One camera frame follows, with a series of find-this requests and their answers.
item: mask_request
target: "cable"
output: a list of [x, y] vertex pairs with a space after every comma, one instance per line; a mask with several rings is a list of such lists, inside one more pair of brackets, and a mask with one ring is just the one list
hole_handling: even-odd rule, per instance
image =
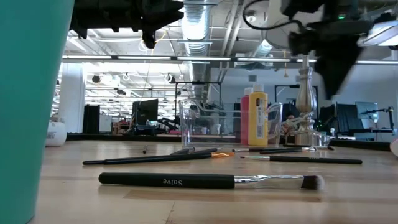
[[274, 25], [274, 26], [270, 26], [270, 27], [258, 27], [258, 26], [252, 25], [252, 24], [246, 19], [246, 10], [247, 10], [250, 6], [252, 6], [253, 4], [255, 4], [255, 3], [257, 3], [257, 2], [261, 2], [261, 1], [266, 1], [266, 0], [254, 0], [253, 2], [250, 2], [249, 4], [247, 4], [247, 5], [244, 7], [243, 13], [242, 13], [242, 15], [243, 15], [243, 21], [244, 21], [244, 23], [245, 23], [246, 25], [248, 25], [248, 27], [250, 27], [250, 28], [252, 28], [252, 29], [256, 29], [256, 30], [271, 30], [271, 29], [280, 28], [280, 27], [283, 27], [283, 26], [286, 26], [286, 25], [289, 25], [289, 24], [297, 24], [297, 25], [298, 25], [298, 28], [299, 28], [300, 30], [305, 30], [305, 27], [303, 26], [303, 24], [302, 24], [300, 21], [296, 20], [296, 19], [289, 20], [289, 21], [287, 21], [287, 22], [283, 22], [283, 23], [281, 23], [281, 24]]

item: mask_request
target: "column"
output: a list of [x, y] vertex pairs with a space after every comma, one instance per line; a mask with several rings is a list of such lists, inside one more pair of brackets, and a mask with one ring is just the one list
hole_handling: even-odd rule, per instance
[[65, 123], [68, 133], [83, 131], [86, 75], [81, 63], [64, 63], [58, 117]]
[[35, 213], [51, 104], [74, 0], [0, 1], [0, 223]]

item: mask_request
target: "ceiling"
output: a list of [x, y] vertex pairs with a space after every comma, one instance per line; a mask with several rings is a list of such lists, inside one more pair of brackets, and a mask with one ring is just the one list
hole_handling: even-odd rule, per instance
[[[210, 55], [220, 56], [225, 35], [227, 32], [227, 24], [230, 19], [240, 19], [240, 16], [233, 18], [231, 9], [234, 0], [218, 0], [218, 5], [211, 8], [210, 17]], [[368, 4], [380, 7], [382, 3], [369, 1]], [[253, 22], [256, 26], [261, 26], [266, 19], [267, 2], [256, 4], [252, 9], [256, 20]], [[238, 28], [236, 41], [228, 40], [229, 44], [233, 44], [231, 56], [236, 53], [248, 53], [255, 50], [261, 43], [261, 32], [259, 30], [250, 29], [245, 23], [241, 23]], [[67, 43], [65, 46], [65, 55], [75, 54], [99, 54], [99, 55], [185, 55], [185, 46], [179, 43], [182, 40], [182, 29], [180, 21], [169, 24], [168, 26], [156, 32], [157, 44], [155, 49], [147, 49], [141, 41], [141, 32], [133, 32], [131, 29], [120, 29], [118, 33], [114, 33], [111, 29], [91, 29], [88, 31], [88, 38], [81, 39], [74, 32], [68, 33]], [[362, 58], [381, 59], [388, 57], [390, 50], [387, 47], [372, 47], [371, 50], [365, 51]], [[274, 57], [290, 57], [289, 51], [283, 49], [272, 49], [270, 54]], [[174, 84], [165, 81], [165, 76], [170, 74], [180, 81], [191, 81], [189, 76], [188, 65], [183, 64], [156, 64], [156, 63], [84, 63], [84, 71], [87, 74], [87, 91], [86, 104], [99, 104], [104, 114], [127, 116], [131, 114], [132, 102], [141, 98], [159, 98], [162, 100], [162, 107], [167, 108], [165, 112], [162, 110], [159, 116], [171, 118], [174, 115]], [[247, 73], [242, 69], [229, 69], [223, 85], [240, 85], [247, 81]], [[288, 69], [289, 77], [284, 77], [284, 70], [277, 72], [273, 70], [254, 70], [249, 73], [261, 74], [266, 76], [260, 78], [264, 82], [282, 82], [291, 83], [295, 81], [296, 70]], [[114, 76], [119, 77], [119, 82], [113, 83], [94, 83], [93, 76]], [[216, 80], [218, 76], [217, 68], [211, 69], [211, 79]], [[62, 83], [62, 71], [58, 76]], [[134, 88], [134, 91], [127, 91], [126, 96], [116, 93], [116, 90], [98, 90], [104, 87], [120, 87]], [[58, 110], [59, 86], [55, 92], [55, 103], [53, 104], [52, 113]], [[143, 89], [153, 88], [162, 91], [144, 91]], [[188, 92], [183, 91], [179, 98], [187, 98]]]

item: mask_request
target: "wooden table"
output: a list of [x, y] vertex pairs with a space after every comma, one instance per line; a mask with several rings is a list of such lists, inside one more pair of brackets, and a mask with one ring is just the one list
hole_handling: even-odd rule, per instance
[[[81, 165], [82, 160], [143, 156], [145, 144], [150, 145], [148, 156], [180, 149], [179, 144], [173, 143], [115, 141], [72, 141], [63, 147], [46, 148], [37, 214], [32, 223], [398, 223], [398, 159], [390, 152], [344, 148], [315, 152], [322, 157], [362, 159], [363, 165], [281, 163], [238, 157]], [[316, 174], [325, 178], [326, 187], [316, 192], [101, 185], [98, 176], [105, 171]]]

